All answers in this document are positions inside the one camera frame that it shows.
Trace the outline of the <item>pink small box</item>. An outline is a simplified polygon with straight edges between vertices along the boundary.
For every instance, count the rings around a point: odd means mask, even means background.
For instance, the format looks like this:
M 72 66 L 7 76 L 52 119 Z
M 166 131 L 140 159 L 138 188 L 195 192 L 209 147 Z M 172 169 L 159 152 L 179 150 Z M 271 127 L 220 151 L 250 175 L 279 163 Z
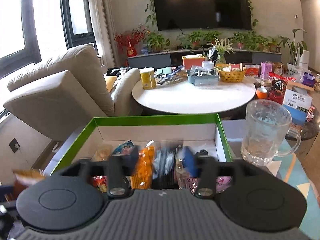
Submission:
M 269 76 L 269 73 L 272 72 L 272 63 L 271 62 L 262 62 L 261 63 L 261 75 Z

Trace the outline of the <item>orange storage box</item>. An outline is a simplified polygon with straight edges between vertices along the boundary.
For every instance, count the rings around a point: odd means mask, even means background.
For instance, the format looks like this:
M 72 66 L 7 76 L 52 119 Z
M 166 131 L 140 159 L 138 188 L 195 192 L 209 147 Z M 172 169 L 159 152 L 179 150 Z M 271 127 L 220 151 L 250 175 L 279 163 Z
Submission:
M 202 54 L 187 55 L 182 57 L 183 65 L 186 70 L 190 69 L 192 66 L 201 67 L 204 60 L 205 56 Z

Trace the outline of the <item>orange cracker packet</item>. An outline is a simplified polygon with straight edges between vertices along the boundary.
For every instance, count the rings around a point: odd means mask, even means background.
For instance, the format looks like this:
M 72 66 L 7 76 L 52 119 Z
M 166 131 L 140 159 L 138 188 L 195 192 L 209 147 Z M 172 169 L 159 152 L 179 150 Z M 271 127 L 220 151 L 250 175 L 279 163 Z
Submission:
M 138 161 L 134 173 L 130 177 L 132 189 L 150 189 L 153 175 L 153 160 L 155 156 L 154 141 L 149 141 L 144 148 L 139 150 Z

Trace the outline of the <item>round white coffee table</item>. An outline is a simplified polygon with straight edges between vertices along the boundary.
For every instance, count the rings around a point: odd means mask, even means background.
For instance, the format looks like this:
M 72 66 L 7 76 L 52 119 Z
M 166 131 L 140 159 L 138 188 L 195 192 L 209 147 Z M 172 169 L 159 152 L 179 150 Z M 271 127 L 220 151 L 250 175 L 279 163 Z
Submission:
M 158 85 L 144 90 L 136 83 L 132 96 L 148 109 L 173 114 L 222 113 L 237 109 L 255 96 L 255 85 L 248 78 L 239 83 L 219 82 L 214 86 L 197 87 L 188 81 L 173 85 Z

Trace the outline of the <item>white blue paper box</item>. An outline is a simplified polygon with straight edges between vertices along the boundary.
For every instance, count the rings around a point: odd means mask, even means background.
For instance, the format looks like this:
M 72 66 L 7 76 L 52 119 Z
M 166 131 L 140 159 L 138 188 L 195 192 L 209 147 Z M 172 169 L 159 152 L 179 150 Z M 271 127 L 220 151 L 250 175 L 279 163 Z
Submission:
M 286 89 L 283 106 L 290 112 L 294 124 L 304 125 L 311 103 L 312 97 L 307 90 L 297 87 Z

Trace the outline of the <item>pink blue snack packet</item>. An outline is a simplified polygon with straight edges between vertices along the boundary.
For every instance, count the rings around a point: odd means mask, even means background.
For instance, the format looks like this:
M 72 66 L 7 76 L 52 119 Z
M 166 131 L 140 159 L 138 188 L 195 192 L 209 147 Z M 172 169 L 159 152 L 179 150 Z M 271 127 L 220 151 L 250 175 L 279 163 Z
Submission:
M 134 148 L 134 144 L 131 140 L 127 140 L 124 143 L 118 145 L 112 152 L 112 155 L 128 155 Z

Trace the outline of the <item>blue plastic tray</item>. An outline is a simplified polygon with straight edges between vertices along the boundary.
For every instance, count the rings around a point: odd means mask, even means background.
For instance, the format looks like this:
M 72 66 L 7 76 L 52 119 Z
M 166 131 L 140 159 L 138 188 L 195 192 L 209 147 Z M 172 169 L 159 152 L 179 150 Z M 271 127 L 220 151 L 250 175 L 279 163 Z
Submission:
M 215 86 L 219 82 L 218 75 L 198 76 L 197 74 L 191 75 L 190 71 L 191 70 L 187 70 L 187 79 L 193 86 Z

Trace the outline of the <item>yellow wicker basket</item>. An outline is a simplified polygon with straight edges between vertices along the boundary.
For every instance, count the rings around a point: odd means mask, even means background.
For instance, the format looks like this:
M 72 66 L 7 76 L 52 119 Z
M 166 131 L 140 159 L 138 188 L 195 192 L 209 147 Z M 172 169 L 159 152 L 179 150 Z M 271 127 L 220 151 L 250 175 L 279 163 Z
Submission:
M 245 74 L 246 74 L 245 70 L 242 71 L 242 72 L 241 71 L 233 71 L 233 72 L 224 71 L 221 68 L 216 68 L 216 70 L 219 73 L 220 80 L 222 82 L 226 82 L 226 83 L 239 83 L 239 82 L 242 82 L 244 77 L 245 77 Z

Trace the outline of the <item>red flower decoration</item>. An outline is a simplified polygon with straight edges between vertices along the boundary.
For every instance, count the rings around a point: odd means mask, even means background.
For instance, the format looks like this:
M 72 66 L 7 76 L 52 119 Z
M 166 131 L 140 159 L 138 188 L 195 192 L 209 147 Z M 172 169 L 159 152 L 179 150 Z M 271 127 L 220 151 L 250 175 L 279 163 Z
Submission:
M 136 28 L 132 29 L 131 32 L 116 33 L 114 41 L 121 53 L 124 52 L 123 48 L 126 48 L 127 57 L 133 57 L 137 55 L 135 46 L 144 40 L 146 33 L 147 30 L 144 25 L 139 24 Z

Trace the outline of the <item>red snack wrapper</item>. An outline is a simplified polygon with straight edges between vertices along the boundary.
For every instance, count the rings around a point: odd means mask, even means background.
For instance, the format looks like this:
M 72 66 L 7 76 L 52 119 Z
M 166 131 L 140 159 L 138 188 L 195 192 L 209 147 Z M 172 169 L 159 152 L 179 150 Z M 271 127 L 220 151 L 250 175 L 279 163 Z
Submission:
M 94 176 L 91 178 L 91 185 L 100 192 L 107 192 L 107 176 Z

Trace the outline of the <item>wall power socket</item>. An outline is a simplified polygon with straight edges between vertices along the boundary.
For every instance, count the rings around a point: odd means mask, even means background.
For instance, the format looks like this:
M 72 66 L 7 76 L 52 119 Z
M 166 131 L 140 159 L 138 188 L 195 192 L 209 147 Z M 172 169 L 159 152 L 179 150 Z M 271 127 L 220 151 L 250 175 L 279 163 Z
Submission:
M 12 139 L 12 141 L 9 143 L 9 147 L 11 148 L 13 153 L 16 153 L 20 149 L 20 145 L 17 142 L 16 138 Z

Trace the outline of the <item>black wall television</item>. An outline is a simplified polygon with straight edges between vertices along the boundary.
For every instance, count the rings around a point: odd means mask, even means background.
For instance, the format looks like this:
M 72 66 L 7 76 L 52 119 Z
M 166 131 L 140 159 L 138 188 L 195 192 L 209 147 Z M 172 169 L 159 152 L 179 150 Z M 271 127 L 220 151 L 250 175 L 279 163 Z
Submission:
M 248 0 L 154 0 L 157 28 L 251 30 Z

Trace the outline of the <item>yellow tin can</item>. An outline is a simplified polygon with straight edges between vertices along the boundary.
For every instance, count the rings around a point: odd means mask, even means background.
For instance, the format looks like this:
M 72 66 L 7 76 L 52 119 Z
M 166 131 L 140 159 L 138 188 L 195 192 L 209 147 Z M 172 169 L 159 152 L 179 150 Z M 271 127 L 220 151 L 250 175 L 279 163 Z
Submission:
M 155 70 L 152 67 L 139 70 L 142 86 L 144 90 L 156 88 Z

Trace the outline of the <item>green cardboard box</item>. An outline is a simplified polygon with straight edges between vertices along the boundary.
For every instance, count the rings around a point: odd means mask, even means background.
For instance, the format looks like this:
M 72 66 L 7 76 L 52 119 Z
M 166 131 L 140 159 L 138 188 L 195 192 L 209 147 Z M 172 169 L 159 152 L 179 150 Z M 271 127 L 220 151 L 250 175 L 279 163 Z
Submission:
M 118 146 L 127 140 L 137 145 L 145 145 L 151 140 L 184 141 L 191 146 L 206 142 L 215 147 L 212 155 L 217 160 L 232 161 L 218 114 L 98 117 L 68 138 L 59 151 L 61 158 L 51 161 L 45 172 L 51 176 L 58 174 L 81 158 L 92 158 L 98 147 L 104 144 Z

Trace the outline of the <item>clear glass mug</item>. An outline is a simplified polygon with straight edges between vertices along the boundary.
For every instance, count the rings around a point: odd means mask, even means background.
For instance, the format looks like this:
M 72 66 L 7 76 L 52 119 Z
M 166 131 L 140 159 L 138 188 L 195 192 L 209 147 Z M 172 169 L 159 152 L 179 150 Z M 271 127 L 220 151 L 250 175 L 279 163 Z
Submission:
M 253 100 L 246 107 L 247 132 L 241 144 L 241 155 L 255 166 L 266 166 L 275 156 L 295 153 L 301 143 L 300 133 L 291 127 L 292 116 L 284 106 L 265 99 Z M 280 151 L 281 143 L 289 135 L 296 144 Z

